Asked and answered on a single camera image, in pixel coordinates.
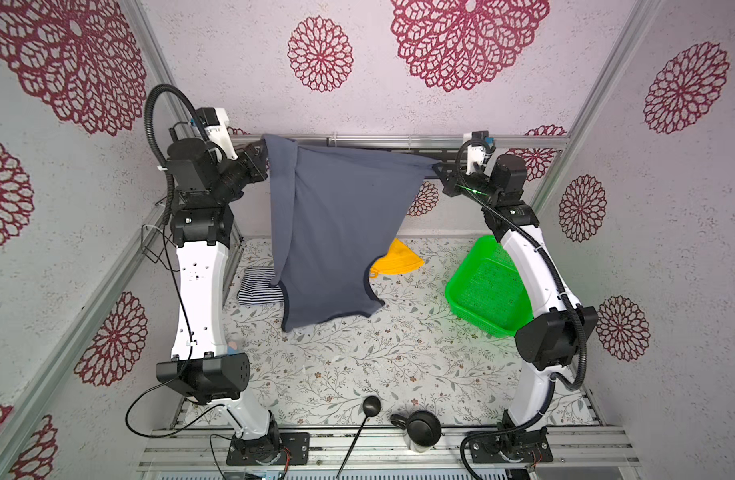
black cable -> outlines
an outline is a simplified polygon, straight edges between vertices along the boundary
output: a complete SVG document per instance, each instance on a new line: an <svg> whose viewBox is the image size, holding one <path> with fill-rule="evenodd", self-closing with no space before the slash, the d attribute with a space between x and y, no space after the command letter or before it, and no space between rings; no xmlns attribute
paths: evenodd
<svg viewBox="0 0 735 480"><path fill-rule="evenodd" d="M224 475L223 471L220 470L218 459L215 457L215 450L213 449L213 437L221 437L224 440L228 440L228 441L230 441L231 438L224 437L222 435L219 435L218 433L211 433L210 436L208 437L208 441L210 442L210 453L213 454L213 462L215 462L215 467L218 469L218 473L220 473L220 477L223 478L224 480L228 480L226 478L226 475Z"/></svg>
<svg viewBox="0 0 735 480"><path fill-rule="evenodd" d="M521 432L522 430L526 430L527 428L534 426L536 423L540 422L541 418L549 410L549 406L551 405L552 400L554 398L554 388L555 388L555 380L553 377L550 377L549 378L549 390L546 392L546 398L543 400L543 405L541 405L541 408L539 408L538 413L536 413L534 417L530 418L527 422L523 423L522 425L517 425L511 428L504 428L503 430L496 430L495 432L472 433L471 435L468 435L463 438L463 440L461 441L460 447L459 447L461 462L463 462L463 466L466 467L467 472L469 473L469 475L471 475L471 477L474 480L483 480L483 479L482 477L477 475L477 473L474 472L474 469L471 468L471 466L469 465L469 461L466 458L466 445L472 440L476 440L478 438L508 435L509 433Z"/></svg>
<svg viewBox="0 0 735 480"><path fill-rule="evenodd" d="M169 129L169 131L170 131L170 140L173 140L173 143L175 143L175 142L178 141L178 132L175 131L175 128L178 127L179 125L184 125L184 124L185 125L191 125L191 122L190 121L177 121L177 122L175 122L173 124L172 127L170 127L170 129Z"/></svg>
<svg viewBox="0 0 735 480"><path fill-rule="evenodd" d="M176 271L174 269L168 268L167 264L165 264L164 263L164 260L162 260L162 254L164 253L164 248L167 246L167 244L170 244L170 245L176 246L176 247L177 247L177 245L175 245L175 242L172 240L172 238L167 238L166 239L167 242L165 243L165 245L162 246L162 249L157 254L151 248L149 248L148 246L146 246L144 244L144 232L145 232L145 228L147 226L150 227L150 228L154 228L156 230L159 230L160 233L162 232L162 228L164 227L164 226L156 226L156 225L149 225L149 224L141 225L141 248L140 249L143 252L143 255L146 255L146 258L148 258L149 260L151 260L151 263L152 264L155 264L155 265L156 264L162 264L162 266L166 270Z"/></svg>
<svg viewBox="0 0 735 480"><path fill-rule="evenodd" d="M535 251L538 253L538 255L541 256L541 259L543 260L543 263L546 265L546 267L549 269L549 273L552 276L552 279L554 280L554 284L556 286L557 293L559 293L559 298L562 300L563 305L565 306L565 310L567 310L568 315L570 315L570 320L573 322L573 329L575 330L575 336L578 339L578 368L575 370L575 378L573 382L570 382L567 377L565 377L563 374L559 372L552 373L552 377L559 379L566 389L570 391L575 391L581 388L581 385L583 385L583 381L586 377L586 364L587 364L587 351L586 351L586 332L583 329L583 324L581 323L580 317L578 317L578 313L575 312L575 308L573 307L573 304L570 302L569 297L567 296L567 293L565 292L565 286L562 282L562 277L559 275L559 272L556 269L556 266L554 265L554 262L552 262L551 257L549 254L545 251L543 246L533 238L532 235L528 234L522 227L515 225L507 216L501 214L497 210L493 209L491 206L486 204L484 201L482 201L477 196L473 195L469 190L469 186L466 182L466 176L461 172L461 159L463 158L463 154L466 152L469 145L479 145L485 148L486 153L492 154L492 152L495 150L495 145L490 147L485 140L481 140L478 138L473 138L471 140L468 140L463 145L461 145L461 148L458 149L458 154L456 155L456 176L458 181L463 184L464 191L463 194L467 196L468 198L474 200L477 202L482 208L487 210L490 214L497 216L503 223L509 226L511 230L516 231L518 234L522 235L525 240L527 240L531 246L535 249Z"/></svg>
<svg viewBox="0 0 735 480"><path fill-rule="evenodd" d="M148 141L149 148L151 148L151 152L156 157L159 165L162 168L167 168L167 159L164 158L162 150L159 149L159 145L157 145L157 138L154 135L154 106L156 105L159 96L162 95L164 92L169 92L175 95L178 100L180 100L180 102L186 107L186 110L188 110L188 114L191 115L191 119L194 120L194 124L199 130L199 135L201 135L202 140L208 141L208 132L204 129L204 125L202 124L202 122L199 121L197 111L194 110L194 105L191 104L189 99L186 97L186 95L183 94L182 91L169 84L159 84L156 87L152 88L151 92L149 92L148 97L146 98L146 104L143 107L143 125L146 131L146 140ZM161 223L163 225L166 225L170 221L170 213L172 212L172 203L175 196L175 182L173 180L172 174L170 174L167 170L164 171L164 176L167 178L168 196L167 200L164 202L164 213L162 214Z"/></svg>
<svg viewBox="0 0 735 480"><path fill-rule="evenodd" d="M186 328L188 329L188 340L189 340L189 343L191 344L191 343L194 342L194 337L193 337L193 334L191 332L191 324L188 321L188 315L186 315L186 306L183 303L183 298L180 296L180 288L178 288L178 281L175 279L175 270L173 269L173 264L170 261L170 253L168 252L168 248L167 248L167 237L164 235L164 225L162 225L162 231L161 232L162 232L162 238L164 239L164 257L167 258L167 260L168 260L168 265L167 265L168 266L168 270L170 270L170 276L173 279L173 285L175 286L175 293L178 294L178 302L180 303L180 308L183 311L183 318L186 321ZM194 354L194 347L192 346L192 347L189 348L189 351L188 351L188 359L186 359L186 361L183 362L183 364L180 366L180 369L178 369L178 374L176 376L174 376L173 378L169 379L167 382L162 382L162 383L159 383L158 385L152 386L150 389L146 390L141 395L139 395L138 398L136 398L135 400L133 400L133 402L130 404L130 407L128 407L127 412L124 414L124 424L127 426L128 430L130 430L130 432L133 432L135 435L141 436L141 437L145 437L145 438L165 438L165 437L169 437L169 436L175 435L178 432L182 432L186 428L194 425L194 422L196 422L197 420L199 420L200 418L202 418L204 416L204 414L206 414L207 412L209 412L213 408L215 408L217 406L220 406L220 405L217 405L217 406L212 406L212 407L208 408L207 410L205 410L204 412L202 412L202 414L199 415L199 417L195 418L194 421L191 422L191 423L189 423L187 426L185 426L183 428L180 428L179 430L176 430L176 431L174 431L172 433L169 433L167 435L163 435L163 436L162 435L146 435L145 433L141 433L138 430L135 430L130 425L130 412L132 411L132 408L135 406L135 404L138 403L138 401L141 398L143 398L147 393L149 393L149 392L151 392L153 390L156 390L156 389L158 389L161 386L165 386L168 383L172 382L173 380L179 378L180 377L180 374L183 373L184 369L186 368L186 365L188 363L188 360L191 360L191 355L193 355L193 354Z"/></svg>
<svg viewBox="0 0 735 480"><path fill-rule="evenodd" d="M478 146L484 147L486 155L487 154L492 155L493 152L495 151L495 145L490 147L485 140L481 140L481 139L468 140L463 145L461 145L460 149L458 149L458 154L456 155L455 171L456 171L457 180L464 187L463 194L467 196L468 198L477 202L480 206L482 206L483 209L488 211L490 214L497 216L499 220L501 220L506 225L508 225L511 230L516 231L518 234L524 237L525 240L527 240L530 243L530 245L535 249L535 251L541 256L543 263L549 269L549 273L552 276L552 280L554 281L556 290L559 293L559 297L562 300L563 305L565 306L565 310L567 310L568 314L570 315L570 320L573 322L573 328L575 330L575 335L578 338L578 343L579 343L578 369L575 372L574 381L570 382L563 374L559 372L553 372L549 376L550 383L549 383L549 390L546 394L546 398L544 399L543 405L538 410L538 413L534 417L530 418L527 422L523 423L522 425L514 426L511 428L506 428L504 430L498 430L495 432L473 433L472 435L465 437L461 441L461 444L459 447L459 453L460 453L461 461L463 462L463 466L466 467L466 470L469 472L469 475L472 475L472 478L474 478L474 480L482 480L482 478L479 477L476 472L474 472L474 470L471 468L471 466L469 465L469 462L466 459L466 445L475 438L487 438L487 437L493 437L493 436L508 435L509 433L521 432L535 425L535 423L539 422L540 419L546 413L546 411L549 409L549 405L551 404L552 398L554 397L554 388L555 388L556 379L559 379L563 383L565 388L567 388L568 390L574 391L574 390L581 388L581 385L583 384L583 381L585 379L585 374L586 374L587 352L586 352L586 332L583 329L583 324L581 323L581 320L578 317L578 313L575 312L575 308L573 307L573 304L570 302L570 299L567 293L565 292L565 286L563 285L562 277L559 275L559 272L557 271L556 266L552 262L549 254L545 251L543 246L535 238L533 238L532 235L528 234L523 228L514 224L508 217L501 214L497 210L493 209L491 206L486 204L484 201L482 201L480 198L478 198L476 195L474 195L470 191L469 186L466 182L466 178L463 172L461 171L461 159L463 158L463 153L467 151L467 148L470 145L478 145Z"/></svg>

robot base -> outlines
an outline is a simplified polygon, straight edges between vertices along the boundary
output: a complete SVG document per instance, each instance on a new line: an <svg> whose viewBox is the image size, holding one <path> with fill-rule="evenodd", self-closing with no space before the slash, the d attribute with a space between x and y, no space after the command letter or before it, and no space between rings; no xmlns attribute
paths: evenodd
<svg viewBox="0 0 735 480"><path fill-rule="evenodd" d="M503 427L510 428L508 411L503 413ZM546 427L530 432L517 432L500 437L473 440L469 445L473 463L546 463L552 462L549 443L546 441Z"/></svg>
<svg viewBox="0 0 735 480"><path fill-rule="evenodd" d="M245 442L239 438L232 438L228 448L228 457L226 465L237 466L257 466L257 465L274 465L283 466L287 463L287 454L284 448L290 450L290 465L306 465L309 461L309 438L308 433L280 433L280 454L271 459L271 462L261 464L257 461L257 455L254 455L254 448L250 442Z"/></svg>

folded striped shirt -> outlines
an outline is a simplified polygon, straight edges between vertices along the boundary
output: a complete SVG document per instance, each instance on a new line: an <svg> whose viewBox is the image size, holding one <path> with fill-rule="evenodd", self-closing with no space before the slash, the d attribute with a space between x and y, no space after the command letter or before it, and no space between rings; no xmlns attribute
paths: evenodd
<svg viewBox="0 0 735 480"><path fill-rule="evenodd" d="M244 269L237 300L242 305L284 302L284 295L279 285L269 285L273 279L273 266L248 266Z"/></svg>

black mug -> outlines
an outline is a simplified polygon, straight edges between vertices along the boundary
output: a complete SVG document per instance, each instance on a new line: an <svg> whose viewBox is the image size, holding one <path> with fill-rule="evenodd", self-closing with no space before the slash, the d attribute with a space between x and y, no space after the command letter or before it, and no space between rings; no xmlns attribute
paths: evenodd
<svg viewBox="0 0 735 480"><path fill-rule="evenodd" d="M424 453L435 446L442 436L442 426L439 418L427 410L418 410L409 417L396 413L389 417L391 425L405 431L405 444L417 453Z"/></svg>

green plastic basket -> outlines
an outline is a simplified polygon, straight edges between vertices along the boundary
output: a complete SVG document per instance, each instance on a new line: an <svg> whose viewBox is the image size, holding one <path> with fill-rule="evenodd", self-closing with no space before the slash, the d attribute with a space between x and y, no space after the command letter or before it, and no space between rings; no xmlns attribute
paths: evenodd
<svg viewBox="0 0 735 480"><path fill-rule="evenodd" d="M493 336L514 336L533 319L514 263L492 235L482 236L445 288L450 310Z"/></svg>

